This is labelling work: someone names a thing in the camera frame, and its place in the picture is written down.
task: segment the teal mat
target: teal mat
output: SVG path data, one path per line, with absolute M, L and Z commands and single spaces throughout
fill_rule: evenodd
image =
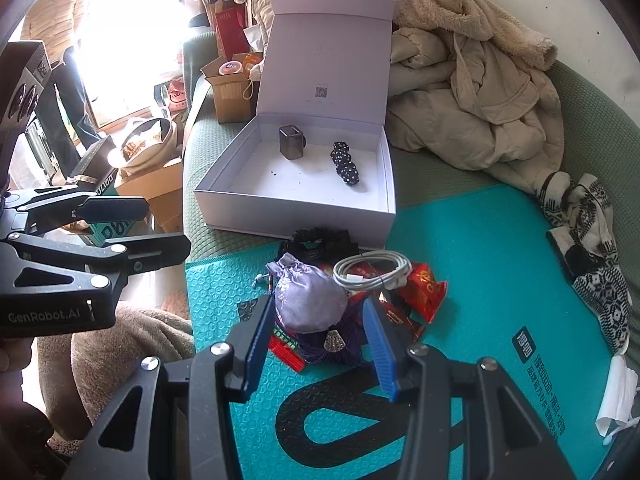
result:
M 594 426 L 610 354 L 593 315 L 566 284 L 545 239 L 537 206 L 493 186 L 401 210 L 388 248 L 429 263 L 449 295 L 425 341 L 448 357 L 500 361 L 543 420 L 578 480 L 588 480 L 607 448 Z M 276 244 L 189 264 L 187 281 L 198 349 L 225 338 L 236 303 L 256 296 L 253 277 Z M 512 338 L 528 330 L 535 350 L 522 363 Z M 380 397 L 369 369 L 333 365 L 295 374 L 268 355 L 252 400 L 232 407 L 244 477 L 392 480 L 407 410 Z M 453 405 L 452 424 L 460 419 Z M 451 454 L 460 478 L 462 448 Z

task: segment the white charging cable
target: white charging cable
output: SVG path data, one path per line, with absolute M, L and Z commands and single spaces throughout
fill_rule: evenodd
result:
M 375 278 L 364 278 L 359 274 L 348 274 L 351 266 L 360 262 L 388 261 L 396 264 L 394 270 Z M 411 273 L 411 262 L 406 256 L 395 251 L 369 251 L 340 260 L 334 266 L 334 281 L 347 290 L 371 290 L 384 286 L 387 290 L 406 285 L 406 277 Z

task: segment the black scrunchie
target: black scrunchie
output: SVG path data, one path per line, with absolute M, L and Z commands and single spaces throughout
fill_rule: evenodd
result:
M 360 181 L 358 168 L 351 160 L 349 145 L 341 140 L 334 142 L 331 158 L 335 164 L 335 171 L 342 177 L 347 186 L 355 186 Z

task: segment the white wall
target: white wall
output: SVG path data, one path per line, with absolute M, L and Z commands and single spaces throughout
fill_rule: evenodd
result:
M 599 0 L 493 0 L 558 46 L 558 59 L 640 126 L 640 62 Z

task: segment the beige bag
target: beige bag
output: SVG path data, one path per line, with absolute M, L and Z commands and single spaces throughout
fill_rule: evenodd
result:
M 161 130 L 159 140 L 156 142 L 149 139 L 145 140 L 143 146 L 135 150 L 132 156 L 129 156 L 127 154 L 128 149 L 126 149 L 127 143 L 134 136 L 144 137 L 144 132 L 148 132 L 156 123 L 159 123 Z M 153 118 L 144 121 L 133 129 L 119 148 L 109 152 L 107 160 L 114 168 L 120 168 L 120 173 L 123 176 L 146 173 L 179 156 L 177 152 L 177 131 L 176 123 L 169 119 Z

